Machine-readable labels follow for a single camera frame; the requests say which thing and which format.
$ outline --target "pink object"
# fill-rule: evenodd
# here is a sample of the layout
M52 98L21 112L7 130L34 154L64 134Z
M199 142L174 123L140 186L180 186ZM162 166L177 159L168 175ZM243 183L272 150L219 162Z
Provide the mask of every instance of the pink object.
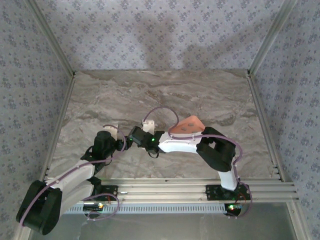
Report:
M203 132L205 130L205 125L200 121L200 119L195 116L189 116L186 119L179 121L177 126L170 129L172 134L193 134L198 132Z

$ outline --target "small white block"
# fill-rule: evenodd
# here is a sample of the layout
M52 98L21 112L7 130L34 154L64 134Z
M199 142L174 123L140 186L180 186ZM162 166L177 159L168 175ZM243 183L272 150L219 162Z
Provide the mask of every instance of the small white block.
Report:
M117 130L117 129L115 129L115 128L112 127L112 126L105 126L103 129L106 130L106 131L108 131L109 133L111 133L111 136L112 136L115 140L118 140L118 137L117 137L118 130Z
M153 120L142 120L142 130L146 133L155 134L155 121Z

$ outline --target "robotic arm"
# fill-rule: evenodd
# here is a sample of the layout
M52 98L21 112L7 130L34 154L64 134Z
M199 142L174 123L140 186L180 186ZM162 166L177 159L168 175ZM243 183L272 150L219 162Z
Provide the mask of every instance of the robotic arm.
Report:
M24 226L42 235L50 233L58 223L59 217L70 207L86 197L101 193L101 181L94 175L110 163L96 163L95 161L112 157L116 150L120 151L123 148L124 144L124 150L128 150L133 142L138 147L144 148L151 157L155 156L156 158L159 154L170 152L198 154L211 168L218 171L221 186L226 190L234 191L238 184L232 169L236 146L227 140L202 137L202 135L224 136L212 127L206 127L204 131L190 134L164 131L156 131L153 134L152 131L135 126L125 137L124 143L123 139L114 139L108 131L99 131L93 146L89 147L80 161L71 168L78 167L77 170L60 181L58 179L70 169L46 182L37 180L31 184L17 213L16 220L20 222L36 195L46 186L52 184L36 200L23 221ZM215 143L214 148L209 145L212 143Z
M198 154L211 168L218 171L221 186L224 189L234 191L238 183L231 163L236 155L236 146L216 137L197 138L202 135L224 136L212 127L206 127L203 132L190 134L169 134L164 131L156 131L151 134L135 126L129 133L129 138L138 147L145 148L150 156L156 155L158 157L161 153L170 152ZM212 143L215 143L214 148L209 145Z

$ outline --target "floral wallpaper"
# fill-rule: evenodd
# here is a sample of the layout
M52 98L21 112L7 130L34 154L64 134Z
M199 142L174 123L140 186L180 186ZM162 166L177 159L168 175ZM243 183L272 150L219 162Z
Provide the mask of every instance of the floral wallpaper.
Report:
M248 69L283 0L37 0L75 70Z
M69 78L24 2L1 0L0 9L0 239L9 240L40 176Z
M320 239L320 3L300 0L256 82L284 169L295 182L309 228Z

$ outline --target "cable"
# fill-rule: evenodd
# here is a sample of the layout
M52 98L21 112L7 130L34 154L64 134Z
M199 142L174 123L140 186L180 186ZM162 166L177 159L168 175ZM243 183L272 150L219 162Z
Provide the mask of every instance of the cable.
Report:
M90 199L94 199L94 198L97 198L97 197L101 197L101 196L108 196L108 197L113 197L115 200L116 200L116 208L115 210L113 211L113 213L111 213L110 215L108 216L105 216L105 217L101 217L101 218L90 218L90 215L91 214L98 214L98 215L101 215L100 212L97 212L97 211L91 211L88 213L88 216L87 216L87 219L90 220L90 221L101 221L101 220L105 220L105 219L109 219L111 218L112 216L114 216L119 208L120 208L120 201L119 201L119 198L117 198L117 196L111 194L111 193L100 193L100 194L97 194L97 195L94 195L94 196L88 196L86 198L84 198L82 201L86 201L86 200L90 200Z
M151 158L153 158L153 159L157 159L157 158L159 157L159 153L158 153L158 152L157 152L156 156L152 156L152 155L150 154L150 152L148 152L148 155L149 155Z
M246 199L246 196L245 196L242 192L239 192L239 194L238 194L238 196L237 196L237 199L236 199L236 201L234 202L234 204L236 204L236 203L239 201L239 198L240 198L241 196L242 196L243 199L244 199L244 204L246 204L247 199Z
M74 168L72 168L71 170L67 171L65 174L63 174L61 177L59 177L56 181L53 181L51 182L50 184L48 184L47 186L45 186L41 191L39 191L39 193L34 197L34 199L31 201L30 205L26 208L24 214L22 215L22 218L19 222L20 226L24 227L24 221L28 215L28 213L30 212L30 209L32 208L32 206L35 204L35 202L38 200L38 198L48 189L50 188L51 186L53 186L54 184L56 184L57 182L63 180L66 176L72 174L74 171L86 166L86 165L89 165L89 164L99 164L99 163L105 163L107 161L112 161L113 159L115 159L116 157L118 157L119 155L122 154L122 152L125 150L125 147L126 147L126 137L124 135L124 133L119 130L116 126L113 126L113 125L110 125L110 124L106 124L104 125L103 127L112 127L112 128L115 128L117 129L117 131L119 133L121 133L122 135L122 138L123 138L123 146L122 146L122 149L120 150L120 152L118 154L116 154L115 156L111 157L111 158L108 158L108 159L104 159L104 160L97 160L97 161L90 161L90 162L86 162L86 163L83 163L83 164L80 164L79 166L76 166Z
M252 197L252 193L251 193L251 190L249 188L249 186L247 184L245 184L244 182L240 181L240 177L238 176L238 172L237 172L237 168L236 168L236 163L239 162L243 156L243 149L241 148L241 146L239 145L239 143L237 143L236 141L234 141L233 139L229 138L229 137L226 137L226 136L221 136L221 135L215 135L215 134L204 134L204 135L197 135L197 136L189 136L189 137L176 137L176 136L172 136L171 135L171 130L173 128L175 128L178 124L179 124L179 116L178 114L170 107L168 106L158 106L158 107L155 107L154 109L152 109L151 111L149 111L147 113L147 115L145 116L145 118L143 119L143 121L145 121L147 119L147 117L152 113L154 112L155 110L157 109L169 109L171 110L174 115L176 116L176 123L175 125L173 125L172 127L170 127L168 129L168 135L172 138L172 139L176 139L176 140L193 140L193 139L199 139L199 138L216 138L216 139L222 139L222 140L226 140L232 144L234 144L238 149L239 149L239 156L234 160L232 166L233 166L233 171L234 171L234 175L235 175L235 179L236 181L245 186L247 192L249 193L250 195L250 204L249 204L249 207L248 209L240 216L238 216L238 218L240 217L244 217L245 215L248 214L248 212L251 210L252 208L252 204L253 204L253 197Z
M110 162L108 164L106 164L104 166L109 166L111 163L112 163L112 159L110 160Z

